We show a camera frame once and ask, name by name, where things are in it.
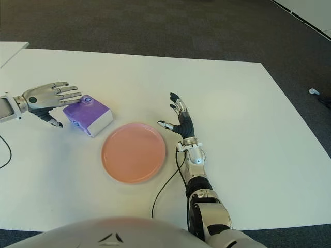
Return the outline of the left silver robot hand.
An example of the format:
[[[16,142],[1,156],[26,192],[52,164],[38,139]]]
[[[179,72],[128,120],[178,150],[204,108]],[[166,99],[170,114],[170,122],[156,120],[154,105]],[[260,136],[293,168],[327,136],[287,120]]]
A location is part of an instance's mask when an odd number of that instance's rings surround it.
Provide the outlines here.
[[[22,113],[28,111],[41,120],[62,128],[63,124],[50,115],[53,109],[80,102],[82,94],[67,82],[55,82],[26,90],[14,100]]]

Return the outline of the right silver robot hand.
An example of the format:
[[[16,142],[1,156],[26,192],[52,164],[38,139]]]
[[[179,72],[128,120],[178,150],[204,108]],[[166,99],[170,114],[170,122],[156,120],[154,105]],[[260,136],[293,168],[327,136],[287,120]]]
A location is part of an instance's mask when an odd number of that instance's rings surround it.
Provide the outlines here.
[[[157,124],[179,134],[183,140],[195,137],[194,125],[183,100],[177,94],[172,92],[170,93],[170,100],[173,102],[173,104],[170,104],[170,107],[176,112],[179,124],[175,125],[163,120],[158,121]]]

